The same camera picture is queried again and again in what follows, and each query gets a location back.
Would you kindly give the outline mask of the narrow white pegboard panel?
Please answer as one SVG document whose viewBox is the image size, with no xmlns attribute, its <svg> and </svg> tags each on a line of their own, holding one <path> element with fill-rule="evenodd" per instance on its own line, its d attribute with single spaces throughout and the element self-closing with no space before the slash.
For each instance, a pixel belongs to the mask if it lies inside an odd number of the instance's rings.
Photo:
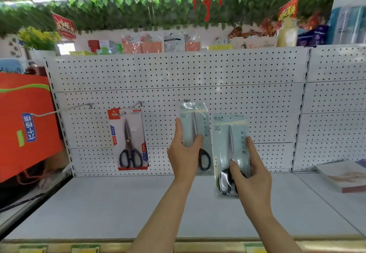
<svg viewBox="0 0 366 253">
<path fill-rule="evenodd" d="M 293 172 L 366 159 L 366 43 L 310 48 Z"/>
</svg>

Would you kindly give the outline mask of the orange bag with green stripe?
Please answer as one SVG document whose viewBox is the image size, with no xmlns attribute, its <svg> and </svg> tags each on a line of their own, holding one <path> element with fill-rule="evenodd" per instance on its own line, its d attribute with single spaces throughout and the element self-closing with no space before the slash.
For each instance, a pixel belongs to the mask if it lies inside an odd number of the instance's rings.
<svg viewBox="0 0 366 253">
<path fill-rule="evenodd" d="M 0 72 L 0 183 L 63 151 L 48 78 Z"/>
</svg>

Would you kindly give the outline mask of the person's left hand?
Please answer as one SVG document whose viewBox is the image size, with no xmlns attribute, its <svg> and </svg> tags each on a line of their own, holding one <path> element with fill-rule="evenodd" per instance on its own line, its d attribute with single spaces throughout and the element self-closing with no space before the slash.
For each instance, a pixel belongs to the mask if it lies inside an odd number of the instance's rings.
<svg viewBox="0 0 366 253">
<path fill-rule="evenodd" d="M 182 124 L 180 118 L 175 121 L 175 134 L 167 154 L 171 167 L 178 182 L 192 184 L 198 167 L 199 151 L 189 151 L 182 144 Z"/>
</svg>

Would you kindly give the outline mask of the person's left forearm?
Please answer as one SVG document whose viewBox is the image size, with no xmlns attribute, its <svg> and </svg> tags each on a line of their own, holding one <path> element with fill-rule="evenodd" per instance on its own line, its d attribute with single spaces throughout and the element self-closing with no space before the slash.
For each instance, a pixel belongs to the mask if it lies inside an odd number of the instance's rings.
<svg viewBox="0 0 366 253">
<path fill-rule="evenodd" d="M 192 175 L 176 174 L 150 218 L 126 253 L 172 253 L 187 197 L 191 190 Z"/>
</svg>

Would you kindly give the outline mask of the person's right hand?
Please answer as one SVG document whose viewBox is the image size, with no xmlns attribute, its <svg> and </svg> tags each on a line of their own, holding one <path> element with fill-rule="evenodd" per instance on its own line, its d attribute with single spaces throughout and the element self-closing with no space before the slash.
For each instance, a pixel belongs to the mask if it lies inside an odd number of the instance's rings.
<svg viewBox="0 0 366 253">
<path fill-rule="evenodd" d="M 272 177 L 260 158 L 251 137 L 246 138 L 251 176 L 244 182 L 234 182 L 241 204 L 271 205 Z"/>
</svg>

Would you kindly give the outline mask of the white product box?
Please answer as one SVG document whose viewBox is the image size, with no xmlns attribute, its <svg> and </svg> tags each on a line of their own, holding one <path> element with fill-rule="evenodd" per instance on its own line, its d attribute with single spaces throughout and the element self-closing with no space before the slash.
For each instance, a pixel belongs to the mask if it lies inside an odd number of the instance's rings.
<svg viewBox="0 0 366 253">
<path fill-rule="evenodd" d="M 229 39 L 229 44 L 233 49 L 259 49 L 259 48 L 275 48 L 277 47 L 277 36 L 251 36 L 249 38 L 235 37 Z"/>
</svg>

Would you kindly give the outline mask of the light blue soft pack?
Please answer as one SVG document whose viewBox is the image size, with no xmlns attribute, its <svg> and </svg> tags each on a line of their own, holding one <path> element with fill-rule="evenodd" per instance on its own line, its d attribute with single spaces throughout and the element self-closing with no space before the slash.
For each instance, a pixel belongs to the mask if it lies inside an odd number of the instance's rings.
<svg viewBox="0 0 366 253">
<path fill-rule="evenodd" d="M 0 58 L 0 72 L 25 74 L 28 61 L 24 58 Z"/>
</svg>

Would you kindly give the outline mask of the white shelf board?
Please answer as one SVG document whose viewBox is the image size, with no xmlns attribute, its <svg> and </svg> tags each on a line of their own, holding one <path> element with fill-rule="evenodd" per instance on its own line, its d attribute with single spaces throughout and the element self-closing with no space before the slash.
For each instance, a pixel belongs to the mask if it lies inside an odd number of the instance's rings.
<svg viewBox="0 0 366 253">
<path fill-rule="evenodd" d="M 130 239 L 137 236 L 173 176 L 76 177 L 5 239 Z M 292 173 L 272 175 L 272 210 L 295 237 L 359 232 Z M 257 238 L 239 199 L 217 198 L 215 180 L 195 178 L 179 238 Z"/>
</svg>

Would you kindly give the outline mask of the green leaf garland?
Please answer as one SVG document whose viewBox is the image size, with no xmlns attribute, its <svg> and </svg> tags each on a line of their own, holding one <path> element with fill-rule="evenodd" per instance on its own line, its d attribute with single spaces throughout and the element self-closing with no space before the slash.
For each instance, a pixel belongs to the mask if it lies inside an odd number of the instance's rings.
<svg viewBox="0 0 366 253">
<path fill-rule="evenodd" d="M 290 0 L 211 0 L 205 22 L 203 0 L 0 0 L 0 36 L 28 26 L 56 31 L 52 13 L 74 22 L 76 32 L 96 30 L 186 28 L 187 26 L 259 25 L 277 19 L 280 7 Z M 305 20 L 319 11 L 329 17 L 333 0 L 299 0 L 297 17 Z"/>
</svg>

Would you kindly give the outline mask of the wide white pegboard panel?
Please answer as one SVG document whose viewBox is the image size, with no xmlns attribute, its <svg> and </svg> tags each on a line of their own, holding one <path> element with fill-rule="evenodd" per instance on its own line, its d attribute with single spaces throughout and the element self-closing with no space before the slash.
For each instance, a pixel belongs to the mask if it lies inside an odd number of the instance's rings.
<svg viewBox="0 0 366 253">
<path fill-rule="evenodd" d="M 213 114 L 243 114 L 272 172 L 292 169 L 309 48 L 64 56 L 47 59 L 74 177 L 172 174 L 166 149 L 183 102 Z M 146 171 L 118 171 L 107 110 L 144 101 Z"/>
</svg>

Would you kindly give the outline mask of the yellow plastic bottle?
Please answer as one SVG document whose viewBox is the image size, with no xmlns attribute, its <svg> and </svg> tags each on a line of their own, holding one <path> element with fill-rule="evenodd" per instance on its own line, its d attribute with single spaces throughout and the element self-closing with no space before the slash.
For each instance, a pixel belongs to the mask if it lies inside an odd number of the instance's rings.
<svg viewBox="0 0 366 253">
<path fill-rule="evenodd" d="M 296 47 L 298 30 L 296 18 L 285 19 L 277 32 L 277 47 Z"/>
</svg>

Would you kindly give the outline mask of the white and pink flat box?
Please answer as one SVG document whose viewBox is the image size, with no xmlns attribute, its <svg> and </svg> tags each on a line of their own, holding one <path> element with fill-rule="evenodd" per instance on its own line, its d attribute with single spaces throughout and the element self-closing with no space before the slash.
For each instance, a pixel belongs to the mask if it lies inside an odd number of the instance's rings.
<svg viewBox="0 0 366 253">
<path fill-rule="evenodd" d="M 366 192 L 366 167 L 355 161 L 318 164 L 315 170 L 341 193 Z"/>
</svg>

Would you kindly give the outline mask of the red promotional sign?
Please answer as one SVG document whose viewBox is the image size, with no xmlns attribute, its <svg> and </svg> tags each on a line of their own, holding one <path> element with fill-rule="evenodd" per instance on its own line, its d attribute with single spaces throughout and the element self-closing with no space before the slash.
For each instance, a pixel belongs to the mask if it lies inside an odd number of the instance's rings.
<svg viewBox="0 0 366 253">
<path fill-rule="evenodd" d="M 282 22 L 288 18 L 296 18 L 298 10 L 299 0 L 290 0 L 285 5 L 279 8 L 277 22 L 282 24 Z"/>
<path fill-rule="evenodd" d="M 74 22 L 70 19 L 64 18 L 61 15 L 52 12 L 52 16 L 57 28 L 57 31 L 64 38 L 69 40 L 76 39 L 76 30 Z"/>
</svg>

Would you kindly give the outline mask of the pale blue scissors packet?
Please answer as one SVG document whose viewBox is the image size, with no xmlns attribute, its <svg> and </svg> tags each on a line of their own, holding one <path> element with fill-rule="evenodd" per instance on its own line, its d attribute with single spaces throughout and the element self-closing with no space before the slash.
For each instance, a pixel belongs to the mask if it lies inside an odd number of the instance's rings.
<svg viewBox="0 0 366 253">
<path fill-rule="evenodd" d="M 182 144 L 185 147 L 193 145 L 198 135 L 203 136 L 199 149 L 197 175 L 213 175 L 213 151 L 210 132 L 209 112 L 202 102 L 183 102 L 180 106 L 182 124 Z"/>
<path fill-rule="evenodd" d="M 250 157 L 246 145 L 249 130 L 244 115 L 214 114 L 213 158 L 216 196 L 237 198 L 237 187 L 230 172 L 230 161 L 240 167 L 245 178 L 251 176 Z"/>
</svg>

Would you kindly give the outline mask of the white and blue tissue pack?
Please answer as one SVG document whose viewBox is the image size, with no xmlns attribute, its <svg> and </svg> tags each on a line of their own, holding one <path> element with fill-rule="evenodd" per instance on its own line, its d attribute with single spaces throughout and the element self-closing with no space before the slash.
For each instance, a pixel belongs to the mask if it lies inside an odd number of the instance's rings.
<svg viewBox="0 0 366 253">
<path fill-rule="evenodd" d="M 334 0 L 326 44 L 366 44 L 366 0 Z"/>
</svg>

